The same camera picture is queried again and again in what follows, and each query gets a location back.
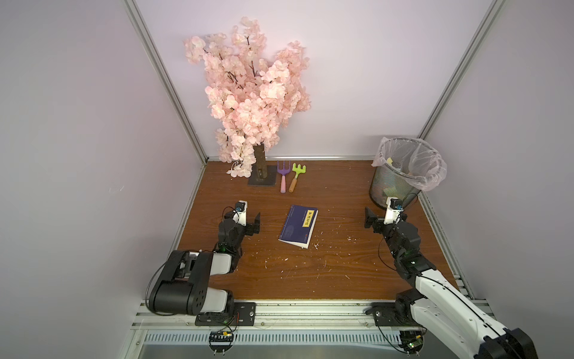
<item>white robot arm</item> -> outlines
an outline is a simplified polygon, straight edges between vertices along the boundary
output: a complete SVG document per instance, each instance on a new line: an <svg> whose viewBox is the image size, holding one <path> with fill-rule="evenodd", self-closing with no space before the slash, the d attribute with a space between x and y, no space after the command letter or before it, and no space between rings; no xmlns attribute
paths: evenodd
<svg viewBox="0 0 574 359"><path fill-rule="evenodd" d="M401 200L387 200L384 218L365 208L364 226L383 234L397 273L413 287L397 295L396 318L430 330L461 359L538 359L528 335L520 329L507 329L480 310L420 253L421 238L417 228L406 222ZM367 311L382 312L378 307ZM401 347L407 353L417 353L422 340L412 338Z"/></svg>

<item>wood grain surface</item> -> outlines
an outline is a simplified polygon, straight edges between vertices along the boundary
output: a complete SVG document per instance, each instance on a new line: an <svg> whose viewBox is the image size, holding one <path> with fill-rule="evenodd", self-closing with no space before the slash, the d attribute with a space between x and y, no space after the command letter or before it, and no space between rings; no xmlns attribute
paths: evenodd
<svg viewBox="0 0 574 359"><path fill-rule="evenodd" d="M212 276L210 287L231 290L236 299L250 300L393 300L410 286L379 260L377 247L382 236L363 227L366 206L380 216L385 214L369 198L374 173L370 163L303 161L307 172L299 175L295 191L282 194L280 177L275 187L247 186L247 179L226 174L229 164L209 162L179 249L212 250L223 209L246 200L248 222L261 212L261 232L244 238L237 270ZM286 177L290 183L294 172ZM319 209L309 249L278 240L291 204ZM456 287L419 203L406 213L408 221L418 227L422 253ZM384 242L381 257L393 267Z"/></svg>

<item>trash can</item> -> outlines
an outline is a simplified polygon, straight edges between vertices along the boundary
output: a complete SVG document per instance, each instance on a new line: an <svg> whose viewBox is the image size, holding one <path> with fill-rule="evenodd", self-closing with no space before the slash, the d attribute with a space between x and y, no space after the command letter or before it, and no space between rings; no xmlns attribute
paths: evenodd
<svg viewBox="0 0 574 359"><path fill-rule="evenodd" d="M435 188L447 175L437 150L420 138L383 138L372 164L376 167L369 195L385 209L387 197L402 199L403 208L422 191Z"/></svg>

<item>black metal base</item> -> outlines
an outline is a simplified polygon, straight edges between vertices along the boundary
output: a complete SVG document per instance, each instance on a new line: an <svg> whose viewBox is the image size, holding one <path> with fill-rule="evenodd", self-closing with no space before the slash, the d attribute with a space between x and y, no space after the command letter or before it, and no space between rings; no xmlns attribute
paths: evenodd
<svg viewBox="0 0 574 359"><path fill-rule="evenodd" d="M371 303L371 309L365 314L372 314L378 327L402 327L405 321L397 319L394 302Z"/></svg>
<svg viewBox="0 0 574 359"><path fill-rule="evenodd" d="M230 327L252 327L255 324L255 303L237 302L233 306L233 313L201 313L195 317L196 326L221 327L228 325Z"/></svg>
<svg viewBox="0 0 574 359"><path fill-rule="evenodd" d="M277 166L267 166L267 177L260 179L257 175L257 165L253 165L251 176L247 181L248 186L267 186L274 187L277 184Z"/></svg>

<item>blue book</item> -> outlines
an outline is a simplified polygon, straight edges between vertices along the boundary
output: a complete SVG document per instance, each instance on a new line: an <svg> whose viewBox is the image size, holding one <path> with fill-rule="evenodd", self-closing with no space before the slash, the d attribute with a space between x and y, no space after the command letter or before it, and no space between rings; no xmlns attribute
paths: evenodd
<svg viewBox="0 0 574 359"><path fill-rule="evenodd" d="M319 214L317 208L292 204L279 240L305 249L309 248L317 214Z"/></svg>

